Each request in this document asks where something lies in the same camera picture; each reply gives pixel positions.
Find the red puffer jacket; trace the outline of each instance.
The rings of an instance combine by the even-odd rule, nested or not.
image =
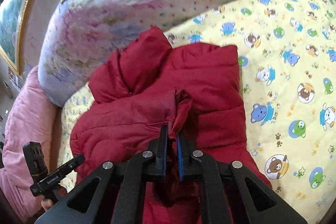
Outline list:
[[[77,183],[104,161],[127,161],[145,150],[166,123],[171,153],[183,128],[198,149],[218,161],[240,160],[270,186],[246,150],[235,46],[195,43],[172,49],[153,27],[126,49],[113,52],[89,87],[95,103],[78,120],[70,139],[73,154],[83,153],[86,159],[77,169]],[[169,168],[168,198],[175,203],[165,207],[148,183],[143,223],[200,223],[197,187],[182,186],[176,164]]]

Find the blue star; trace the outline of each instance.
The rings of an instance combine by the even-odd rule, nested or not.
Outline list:
[[[255,149],[252,152],[250,152],[250,153],[251,153],[252,157],[255,157],[258,154],[258,152]]]

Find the silver screw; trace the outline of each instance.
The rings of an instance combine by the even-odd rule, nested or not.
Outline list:
[[[113,163],[112,162],[110,162],[110,161],[106,161],[106,162],[104,162],[103,163],[103,168],[104,169],[111,169],[113,167]]]
[[[233,163],[232,163],[232,166],[233,168],[242,168],[243,167],[243,164],[239,161],[239,160],[235,160]]]
[[[201,150],[195,150],[193,152],[193,156],[194,157],[202,157],[203,156],[203,152]]]
[[[144,158],[150,158],[151,156],[153,156],[153,152],[149,151],[149,150],[146,150],[146,151],[142,152],[142,156]]]

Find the painting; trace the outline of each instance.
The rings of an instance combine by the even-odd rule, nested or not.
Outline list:
[[[20,42],[33,0],[4,0],[0,4],[0,54],[16,74],[21,74]]]

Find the pink bedding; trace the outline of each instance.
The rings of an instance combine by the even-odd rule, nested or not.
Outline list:
[[[56,106],[44,94],[37,79],[37,66],[29,73],[17,96],[5,126],[4,168],[0,169],[0,187],[8,202],[23,221],[41,208],[42,197],[35,198],[29,187],[29,174],[22,146],[29,141],[40,142],[49,168],[50,143]]]

